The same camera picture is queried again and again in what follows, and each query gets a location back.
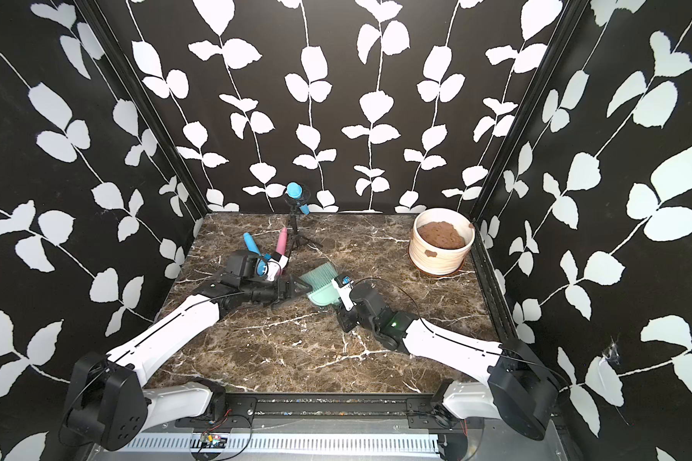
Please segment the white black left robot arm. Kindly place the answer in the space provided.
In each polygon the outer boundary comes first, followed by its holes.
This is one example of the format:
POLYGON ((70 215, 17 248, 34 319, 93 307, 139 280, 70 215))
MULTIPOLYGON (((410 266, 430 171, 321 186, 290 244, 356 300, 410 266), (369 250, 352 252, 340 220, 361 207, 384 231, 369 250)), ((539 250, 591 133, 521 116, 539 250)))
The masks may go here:
POLYGON ((280 259, 238 250, 169 315, 121 346, 87 353, 74 365, 59 440, 67 447, 117 451, 164 423, 200 420, 215 426, 227 414, 225 389, 205 378, 156 390, 146 385, 170 357, 244 303, 277 305, 313 291, 284 273, 280 259))

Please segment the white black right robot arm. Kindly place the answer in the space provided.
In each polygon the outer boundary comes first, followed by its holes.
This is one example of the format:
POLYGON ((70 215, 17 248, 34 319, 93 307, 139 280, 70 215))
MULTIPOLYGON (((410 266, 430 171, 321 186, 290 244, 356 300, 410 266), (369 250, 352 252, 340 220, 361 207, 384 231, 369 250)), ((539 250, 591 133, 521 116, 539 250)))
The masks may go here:
POLYGON ((471 384, 450 383, 439 395, 438 406, 451 416, 500 419, 526 438, 545 438, 561 380, 525 343, 478 340, 394 310, 371 280, 338 276, 332 287, 346 332, 359 326, 388 351, 428 358, 473 378, 471 384))

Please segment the cream ceramic pot with soil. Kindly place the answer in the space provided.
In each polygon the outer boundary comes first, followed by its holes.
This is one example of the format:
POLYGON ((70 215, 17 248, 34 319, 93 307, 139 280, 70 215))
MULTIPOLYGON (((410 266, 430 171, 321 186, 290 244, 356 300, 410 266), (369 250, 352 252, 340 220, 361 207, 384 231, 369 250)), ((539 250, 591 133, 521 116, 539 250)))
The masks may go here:
POLYGON ((433 276, 455 273, 464 263, 476 236, 474 225, 451 209, 427 209, 411 229, 409 258, 433 276))

